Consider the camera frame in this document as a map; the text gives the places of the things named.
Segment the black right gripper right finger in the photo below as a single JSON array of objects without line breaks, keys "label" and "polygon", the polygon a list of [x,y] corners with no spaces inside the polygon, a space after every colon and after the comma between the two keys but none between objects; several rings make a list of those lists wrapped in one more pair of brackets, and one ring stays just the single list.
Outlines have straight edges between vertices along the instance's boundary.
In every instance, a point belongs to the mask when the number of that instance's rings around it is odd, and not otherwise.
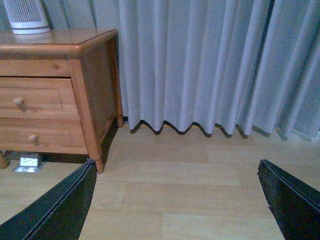
[{"label": "black right gripper right finger", "polygon": [[320,238],[320,192],[263,159],[258,178],[268,207],[286,240]]}]

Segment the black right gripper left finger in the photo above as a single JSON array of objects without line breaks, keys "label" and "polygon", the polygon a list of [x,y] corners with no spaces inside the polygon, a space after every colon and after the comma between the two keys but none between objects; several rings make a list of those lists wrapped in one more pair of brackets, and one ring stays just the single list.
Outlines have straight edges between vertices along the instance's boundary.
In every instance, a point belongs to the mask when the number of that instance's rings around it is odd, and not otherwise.
[{"label": "black right gripper left finger", "polygon": [[1,224],[2,240],[77,240],[91,206],[97,167],[93,159],[24,210]]}]

